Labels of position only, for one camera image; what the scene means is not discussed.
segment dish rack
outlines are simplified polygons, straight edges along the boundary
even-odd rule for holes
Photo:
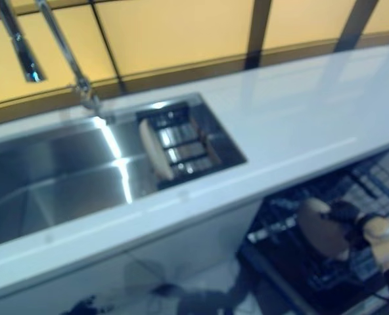
[[[370,314],[350,311],[384,287],[371,250],[352,250],[347,262],[323,257],[297,227],[296,210],[302,201],[319,198],[328,204],[349,201],[365,212],[389,216],[389,170],[383,163],[388,155],[378,154],[263,200],[240,253],[268,280],[269,273],[278,273],[270,280],[291,302],[304,301],[296,304],[300,314]]]

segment tile grout line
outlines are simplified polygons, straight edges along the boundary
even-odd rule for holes
[[[272,0],[254,0],[245,70],[257,68],[260,65],[271,2]]]
[[[377,3],[378,0],[355,0],[338,43],[333,50],[334,53],[355,48]]]
[[[105,30],[103,28],[103,24],[101,22],[101,19],[98,15],[98,11],[97,11],[95,2],[94,2],[94,0],[88,0],[88,2],[91,5],[92,12],[93,12],[95,20],[97,22],[98,28],[101,32],[101,36],[103,37],[103,41],[104,41],[108,56],[110,57],[111,63],[112,63],[113,68],[114,68],[114,73],[116,74],[116,79],[118,80],[120,91],[122,92],[122,94],[126,94],[127,93],[126,85],[124,84],[124,82],[122,80],[122,77],[120,75],[116,60],[115,60],[113,52],[112,52],[112,49],[110,47],[110,44],[108,43],[108,39],[107,39]]]

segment faucet spout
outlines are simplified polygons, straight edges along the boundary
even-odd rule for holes
[[[56,18],[47,3],[47,0],[35,0],[40,12],[43,14],[45,21],[50,27],[51,33],[56,39],[63,56],[69,63],[76,79],[76,90],[81,96],[81,103],[90,110],[94,110],[97,116],[101,117],[101,102],[98,96],[94,93],[91,83],[88,78],[84,76],[76,59],[69,47],[69,44],[58,26]],[[40,82],[45,79],[37,60],[32,53],[23,33],[20,29],[19,23],[15,17],[9,0],[0,0],[0,17],[5,25],[8,34],[12,38],[12,42],[21,63],[22,69],[25,73],[25,78],[30,82]]]
[[[45,76],[43,70],[39,66],[31,47],[26,41],[8,0],[0,0],[0,18],[11,38],[25,80],[28,82],[44,81]]]

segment sink basin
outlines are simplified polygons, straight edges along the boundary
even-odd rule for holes
[[[0,244],[245,161],[198,94],[110,120],[87,118],[0,143]],[[142,121],[157,152],[141,137]],[[161,176],[156,158],[170,177]]]

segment white countertop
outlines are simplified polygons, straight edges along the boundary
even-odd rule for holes
[[[247,163],[0,245],[1,291],[389,147],[389,46],[105,103],[122,108],[193,92],[203,96]],[[84,115],[75,107],[6,123],[0,140]]]

